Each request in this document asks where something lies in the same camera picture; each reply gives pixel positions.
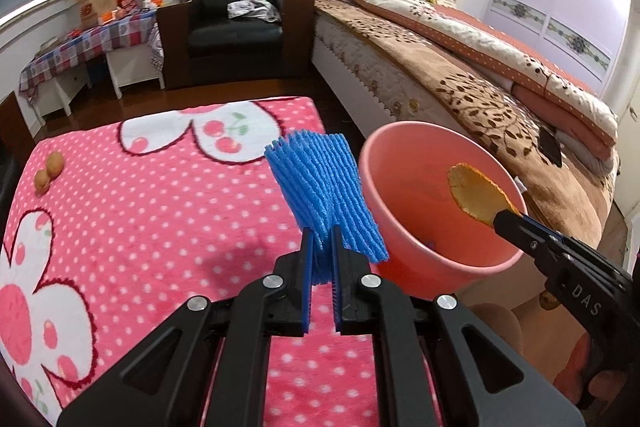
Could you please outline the right hand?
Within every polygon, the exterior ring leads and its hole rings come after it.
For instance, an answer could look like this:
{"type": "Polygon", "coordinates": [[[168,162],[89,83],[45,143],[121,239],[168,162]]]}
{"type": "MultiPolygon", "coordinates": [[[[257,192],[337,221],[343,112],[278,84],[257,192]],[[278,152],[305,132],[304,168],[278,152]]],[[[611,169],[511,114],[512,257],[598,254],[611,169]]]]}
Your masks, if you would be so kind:
{"type": "Polygon", "coordinates": [[[602,415],[611,407],[622,410],[622,415],[638,415],[639,355],[632,362],[612,364],[598,362],[596,351],[590,336],[582,335],[553,386],[576,407],[580,407],[584,395],[589,395],[593,415],[602,415]]]}

